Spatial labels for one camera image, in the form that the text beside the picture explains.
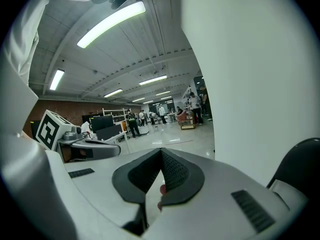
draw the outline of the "brick wall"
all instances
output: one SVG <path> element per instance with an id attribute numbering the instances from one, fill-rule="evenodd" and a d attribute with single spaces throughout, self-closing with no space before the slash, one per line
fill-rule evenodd
<path id="1" fill-rule="evenodd" d="M 92 103 L 92 102 L 73 102 L 73 101 L 55 101 L 55 100 L 38 100 L 32 109 L 23 131 L 32 138 L 30 121 L 41 120 L 45 111 L 50 110 L 67 118 L 67 120 L 76 125 L 82 125 L 82 116 L 89 113 L 96 114 L 97 111 L 105 110 L 121 110 L 122 108 L 131 109 L 133 113 L 139 113 L 140 106 L 113 105 L 107 103 Z"/>

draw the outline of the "glossy floor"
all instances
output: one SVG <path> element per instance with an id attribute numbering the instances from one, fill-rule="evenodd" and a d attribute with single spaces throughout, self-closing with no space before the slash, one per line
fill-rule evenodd
<path id="1" fill-rule="evenodd" d="M 146 127 L 149 129 L 148 134 L 128 140 L 132 153 L 152 148 L 168 148 L 215 159 L 215 135 L 212 121 L 205 120 L 203 125 L 187 130 L 181 130 L 177 122 L 166 125 L 149 123 Z M 121 156 L 130 156 L 124 140 L 117 144 L 121 146 Z M 149 225 L 160 215 L 157 204 L 161 200 L 160 186 L 163 184 L 165 179 L 160 171 L 146 194 L 146 215 Z"/>

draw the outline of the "white pillar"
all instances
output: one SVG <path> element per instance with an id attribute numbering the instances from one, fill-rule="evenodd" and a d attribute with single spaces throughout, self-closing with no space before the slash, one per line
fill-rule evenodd
<path id="1" fill-rule="evenodd" d="M 293 0 L 181 0 L 213 114 L 215 158 L 266 185 L 320 136 L 320 53 Z"/>

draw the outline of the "fluorescent ceiling light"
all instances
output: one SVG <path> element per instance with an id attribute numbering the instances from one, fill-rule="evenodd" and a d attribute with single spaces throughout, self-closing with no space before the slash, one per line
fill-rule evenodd
<path id="1" fill-rule="evenodd" d="M 105 98 L 108 98 L 108 97 L 110 97 L 110 96 L 112 96 L 112 95 L 115 95 L 115 94 L 117 94 L 117 93 L 120 93 L 120 92 L 122 92 L 122 91 L 123 91 L 122 89 L 118 89 L 118 90 L 115 90 L 115 91 L 107 94 L 107 95 L 104 96 L 104 97 L 105 97 Z"/>
<path id="2" fill-rule="evenodd" d="M 141 100 L 144 100 L 145 98 L 138 98 L 136 100 L 133 100 L 132 102 L 137 102 L 137 101 L 141 101 Z"/>
<path id="3" fill-rule="evenodd" d="M 143 86 L 145 84 L 149 84 L 149 83 L 152 83 L 152 82 L 155 82 L 155 81 L 159 81 L 159 80 L 162 80 L 162 79 L 166 79 L 166 78 L 167 78 L 166 75 L 159 76 L 159 77 L 147 80 L 147 81 L 140 82 L 139 85 Z"/>
<path id="4" fill-rule="evenodd" d="M 56 90 L 57 86 L 62 78 L 62 76 L 64 75 L 65 71 L 58 69 L 55 72 L 54 78 L 52 80 L 51 86 L 50 86 L 50 90 Z"/>
<path id="5" fill-rule="evenodd" d="M 169 98 L 171 98 L 171 97 L 172 97 L 172 96 L 164 97 L 164 98 L 161 98 L 161 100 L 169 99 Z"/>
<path id="6" fill-rule="evenodd" d="M 168 90 L 168 91 L 165 91 L 165 92 L 158 93 L 158 94 L 156 94 L 155 96 L 162 95 L 162 94 L 167 94 L 167 93 L 170 93 L 170 92 L 171 92 L 171 91 Z"/>
<path id="7" fill-rule="evenodd" d="M 111 29 L 120 22 L 123 22 L 138 14 L 142 14 L 145 11 L 146 7 L 144 2 L 142 1 L 130 4 L 127 7 L 124 7 L 121 10 L 118 10 L 115 13 L 111 14 L 96 26 L 94 26 L 88 33 L 84 35 L 84 37 L 81 38 L 77 45 L 81 48 L 86 48 L 93 40 L 95 40 L 107 30 Z"/>

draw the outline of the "ceiling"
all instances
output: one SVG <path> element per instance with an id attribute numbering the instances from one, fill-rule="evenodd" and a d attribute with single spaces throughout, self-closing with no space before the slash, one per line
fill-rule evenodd
<path id="1" fill-rule="evenodd" d="M 50 0 L 38 27 L 39 43 L 29 86 L 40 99 L 131 104 L 151 101 L 163 90 L 182 95 L 199 71 L 180 25 L 178 0 L 142 0 L 146 12 L 112 27 L 87 48 L 77 42 L 112 13 L 110 3 Z M 49 90 L 57 69 L 63 75 Z M 146 85 L 139 82 L 167 75 Z M 116 95 L 104 95 L 123 89 Z"/>

